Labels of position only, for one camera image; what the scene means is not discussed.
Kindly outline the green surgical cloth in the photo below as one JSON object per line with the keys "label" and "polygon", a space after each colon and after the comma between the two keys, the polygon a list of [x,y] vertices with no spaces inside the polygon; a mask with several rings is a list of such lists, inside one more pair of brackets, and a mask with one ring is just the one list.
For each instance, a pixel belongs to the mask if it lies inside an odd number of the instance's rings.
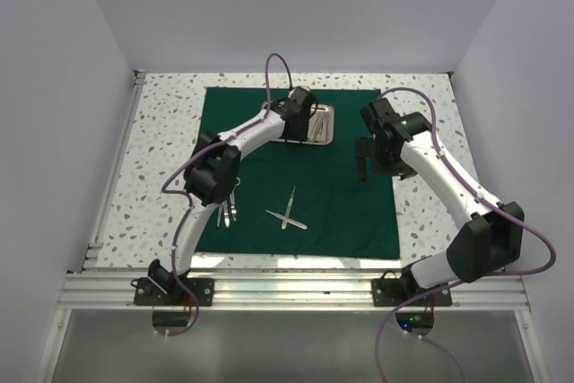
{"label": "green surgical cloth", "polygon": [[[375,90],[314,90],[319,103],[335,108],[335,138],[328,146],[270,142],[239,166],[237,221],[216,226],[212,216],[197,251],[230,254],[308,255],[396,260],[400,256],[393,183],[389,177],[357,177],[354,141],[367,128],[361,109]],[[296,186],[290,218],[284,215]]]}

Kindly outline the steel scalpel handle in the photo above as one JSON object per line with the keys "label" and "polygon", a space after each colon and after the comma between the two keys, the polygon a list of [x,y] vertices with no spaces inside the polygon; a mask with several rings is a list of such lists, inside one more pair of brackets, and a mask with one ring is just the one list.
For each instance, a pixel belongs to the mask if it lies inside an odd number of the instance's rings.
{"label": "steel scalpel handle", "polygon": [[[296,191],[296,186],[293,186],[289,200],[288,200],[288,203],[287,203],[287,206],[286,206],[286,210],[284,213],[284,217],[286,217],[287,219],[289,219],[290,215],[291,215],[291,209],[292,209],[292,205],[293,205],[293,201],[294,201],[295,191]],[[287,221],[282,221],[281,229],[286,230],[288,224],[289,223]]]}
{"label": "steel scalpel handle", "polygon": [[270,210],[265,210],[265,212],[266,212],[266,213],[269,213],[269,214],[272,215],[273,217],[275,217],[275,218],[281,220],[282,222],[285,222],[286,224],[290,224],[290,225],[292,225],[292,226],[295,226],[295,227],[297,227],[297,228],[299,228],[299,229],[306,230],[306,229],[308,228],[308,226],[307,226],[305,223],[295,221],[295,220],[293,220],[292,218],[287,217],[287,216],[285,216],[285,215],[282,215],[282,214],[279,214],[279,213],[275,213],[275,212],[272,212],[272,211],[270,211]]}

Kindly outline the steel scissors small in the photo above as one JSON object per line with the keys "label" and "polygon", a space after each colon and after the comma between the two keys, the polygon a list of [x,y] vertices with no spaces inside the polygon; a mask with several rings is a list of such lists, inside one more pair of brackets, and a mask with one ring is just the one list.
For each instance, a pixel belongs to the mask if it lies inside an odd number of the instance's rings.
{"label": "steel scissors small", "polygon": [[234,187],[231,190],[228,199],[223,204],[224,224],[227,228],[229,228],[235,221],[237,221],[238,210],[237,210],[236,190],[239,185],[240,185],[240,178],[236,178]]}

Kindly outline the steel scissors large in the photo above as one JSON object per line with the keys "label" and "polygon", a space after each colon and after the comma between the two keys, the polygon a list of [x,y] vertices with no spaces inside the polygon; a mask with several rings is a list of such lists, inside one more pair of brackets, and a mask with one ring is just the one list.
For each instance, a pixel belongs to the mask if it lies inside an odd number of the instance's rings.
{"label": "steel scissors large", "polygon": [[216,226],[221,227],[224,224],[224,203],[218,205],[218,213],[216,218]]}

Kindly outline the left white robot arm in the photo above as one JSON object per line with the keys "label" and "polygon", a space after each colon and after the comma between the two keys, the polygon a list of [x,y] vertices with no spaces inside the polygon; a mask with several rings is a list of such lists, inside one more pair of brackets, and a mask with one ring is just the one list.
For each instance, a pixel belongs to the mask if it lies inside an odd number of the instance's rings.
{"label": "left white robot arm", "polygon": [[188,201],[168,256],[153,261],[148,270],[154,292],[163,302],[177,304],[191,292],[184,278],[196,246],[216,207],[234,191],[242,160],[274,140],[306,141],[316,106],[315,96],[296,87],[285,98],[267,100],[250,120],[219,134],[200,135],[190,158],[161,187],[171,194],[170,183],[182,175],[185,185],[177,193]]}

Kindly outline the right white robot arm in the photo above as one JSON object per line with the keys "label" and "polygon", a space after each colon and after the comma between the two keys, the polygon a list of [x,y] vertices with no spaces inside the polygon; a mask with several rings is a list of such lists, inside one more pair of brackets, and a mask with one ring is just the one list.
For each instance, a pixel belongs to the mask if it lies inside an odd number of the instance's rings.
{"label": "right white robot arm", "polygon": [[517,261],[522,208],[516,203],[503,204],[464,170],[450,172],[442,160],[448,151],[433,139],[431,124],[423,114],[400,117],[392,109],[378,114],[368,106],[361,110],[361,117],[370,135],[355,141],[358,179],[366,181],[370,172],[400,179],[420,176],[458,229],[445,250],[403,269],[399,292],[404,301],[420,304],[440,284],[472,283]]}

